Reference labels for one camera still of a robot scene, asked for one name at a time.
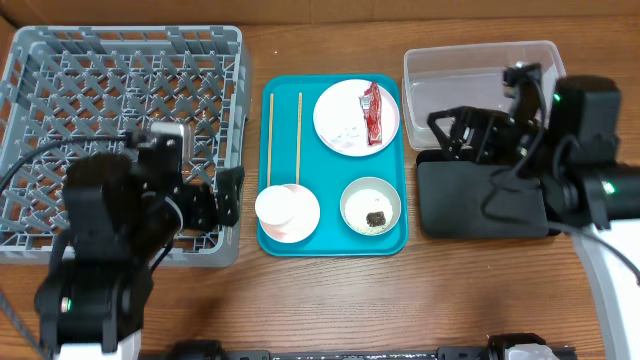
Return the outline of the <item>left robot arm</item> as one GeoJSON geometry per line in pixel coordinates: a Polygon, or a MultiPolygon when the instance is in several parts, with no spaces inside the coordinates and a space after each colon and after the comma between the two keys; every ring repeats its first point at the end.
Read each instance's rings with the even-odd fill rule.
{"type": "Polygon", "coordinates": [[[116,353],[142,329],[153,273],[175,236],[232,227],[240,217],[243,167],[217,173],[215,186],[187,184],[181,136],[128,132],[118,140],[137,158],[96,153],[66,171],[69,227],[34,299],[40,343],[56,357],[66,345],[116,353]]]}

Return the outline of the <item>teal serving tray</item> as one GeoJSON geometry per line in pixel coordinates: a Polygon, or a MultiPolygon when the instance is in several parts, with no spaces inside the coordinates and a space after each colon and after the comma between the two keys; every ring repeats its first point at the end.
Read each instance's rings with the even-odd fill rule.
{"type": "Polygon", "coordinates": [[[398,132],[385,149],[366,157],[349,157],[329,149],[313,126],[313,110],[320,95],[331,85],[349,79],[381,83],[396,101],[400,93],[395,81],[383,74],[286,75],[267,83],[262,95],[258,188],[267,186],[269,98],[275,96],[271,185],[295,181],[298,94],[303,94],[301,134],[301,185],[318,199],[320,221],[305,240],[284,244],[271,239],[262,228],[256,238],[262,249],[280,257],[387,256],[403,249],[409,239],[408,204],[404,168],[403,135],[398,132]],[[340,214],[345,188],[362,177],[377,177],[390,183],[401,198],[402,214],[387,233],[364,236],[351,230],[340,214]]]}

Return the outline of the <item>white rice leftovers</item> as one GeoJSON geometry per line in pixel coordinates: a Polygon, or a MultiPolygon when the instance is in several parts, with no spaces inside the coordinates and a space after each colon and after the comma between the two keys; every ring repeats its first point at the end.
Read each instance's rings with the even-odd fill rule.
{"type": "Polygon", "coordinates": [[[381,192],[374,189],[363,189],[351,195],[344,207],[347,224],[356,232],[364,235],[377,235],[384,232],[390,225],[394,215],[390,200],[381,192]],[[366,215],[370,212],[383,211],[386,224],[380,227],[369,227],[366,215]]]}

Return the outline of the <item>clear plastic bin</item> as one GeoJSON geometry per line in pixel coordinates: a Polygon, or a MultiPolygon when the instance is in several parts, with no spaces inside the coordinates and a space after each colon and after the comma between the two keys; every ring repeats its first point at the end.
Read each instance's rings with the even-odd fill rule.
{"type": "Polygon", "coordinates": [[[474,106],[507,111],[512,100],[503,95],[503,71],[539,63],[548,105],[564,63],[551,41],[481,43],[410,49],[404,54],[403,115],[408,141],[416,151],[439,143],[427,125],[430,113],[474,106]]]}

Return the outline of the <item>white paper cup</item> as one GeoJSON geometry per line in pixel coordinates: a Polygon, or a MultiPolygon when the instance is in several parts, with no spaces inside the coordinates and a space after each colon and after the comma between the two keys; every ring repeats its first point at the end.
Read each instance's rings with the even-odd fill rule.
{"type": "Polygon", "coordinates": [[[269,186],[262,190],[255,201],[258,219],[273,226],[284,225],[293,218],[295,194],[284,185],[269,186]]]}

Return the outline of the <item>large white plate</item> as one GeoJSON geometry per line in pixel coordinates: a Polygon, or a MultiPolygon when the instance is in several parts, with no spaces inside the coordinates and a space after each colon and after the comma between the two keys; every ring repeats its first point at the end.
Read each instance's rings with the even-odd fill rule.
{"type": "Polygon", "coordinates": [[[382,98],[382,143],[369,146],[366,139],[366,125],[359,97],[370,86],[372,81],[364,79],[349,79],[331,85],[317,100],[313,112],[313,125],[320,140],[331,150],[345,156],[364,157],[373,155],[394,140],[401,124],[400,111],[396,100],[378,83],[382,98]],[[343,126],[358,126],[365,133],[363,140],[357,146],[340,147],[329,140],[331,128],[343,126]]]}

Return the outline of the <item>brown food chunk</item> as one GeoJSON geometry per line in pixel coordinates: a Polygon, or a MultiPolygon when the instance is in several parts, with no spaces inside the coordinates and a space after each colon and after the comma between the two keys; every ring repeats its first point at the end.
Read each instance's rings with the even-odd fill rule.
{"type": "Polygon", "coordinates": [[[380,227],[386,224],[386,217],[383,211],[370,212],[366,215],[366,222],[369,227],[380,227]]]}

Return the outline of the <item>pink bowl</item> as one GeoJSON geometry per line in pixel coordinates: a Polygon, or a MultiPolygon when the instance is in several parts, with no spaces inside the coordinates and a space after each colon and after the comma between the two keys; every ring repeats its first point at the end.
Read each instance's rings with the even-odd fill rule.
{"type": "Polygon", "coordinates": [[[284,184],[295,194],[293,218],[280,226],[259,224],[263,231],[279,243],[292,244],[305,240],[316,229],[320,221],[320,205],[315,195],[306,187],[298,184],[284,184]]]}

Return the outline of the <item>grey green bowl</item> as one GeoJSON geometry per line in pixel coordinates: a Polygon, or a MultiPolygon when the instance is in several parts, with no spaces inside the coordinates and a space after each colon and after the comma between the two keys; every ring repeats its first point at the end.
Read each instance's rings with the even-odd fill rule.
{"type": "Polygon", "coordinates": [[[347,226],[354,232],[364,236],[378,236],[389,232],[399,221],[402,214],[401,198],[396,189],[387,181],[377,177],[362,177],[351,182],[343,191],[340,199],[340,213],[347,226]],[[374,189],[384,194],[391,202],[394,215],[391,219],[391,225],[382,233],[377,235],[364,235],[354,231],[346,222],[344,215],[344,207],[347,199],[355,192],[363,189],[374,189]]]}

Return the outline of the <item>red sauce packet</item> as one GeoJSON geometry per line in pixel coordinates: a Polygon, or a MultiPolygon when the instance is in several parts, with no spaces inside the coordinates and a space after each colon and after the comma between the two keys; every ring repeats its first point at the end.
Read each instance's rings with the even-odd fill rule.
{"type": "Polygon", "coordinates": [[[379,145],[382,143],[382,98],[378,84],[372,82],[359,97],[359,101],[366,125],[367,144],[369,146],[379,145]]]}

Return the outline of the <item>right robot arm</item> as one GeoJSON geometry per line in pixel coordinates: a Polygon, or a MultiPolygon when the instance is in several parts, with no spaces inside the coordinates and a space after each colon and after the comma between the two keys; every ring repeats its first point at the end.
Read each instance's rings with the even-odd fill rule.
{"type": "Polygon", "coordinates": [[[616,159],[621,94],[598,76],[508,70],[506,112],[472,106],[427,122],[438,148],[416,161],[421,226],[441,239],[567,234],[610,359],[639,355],[639,170],[616,159]]]}

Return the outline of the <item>black plastic tray bin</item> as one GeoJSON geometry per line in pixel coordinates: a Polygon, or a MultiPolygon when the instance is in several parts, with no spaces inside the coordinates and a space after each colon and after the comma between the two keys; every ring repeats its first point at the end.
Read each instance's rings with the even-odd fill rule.
{"type": "Polygon", "coordinates": [[[416,158],[420,221],[431,238],[536,238],[549,234],[540,182],[510,168],[447,161],[439,149],[416,158]]]}

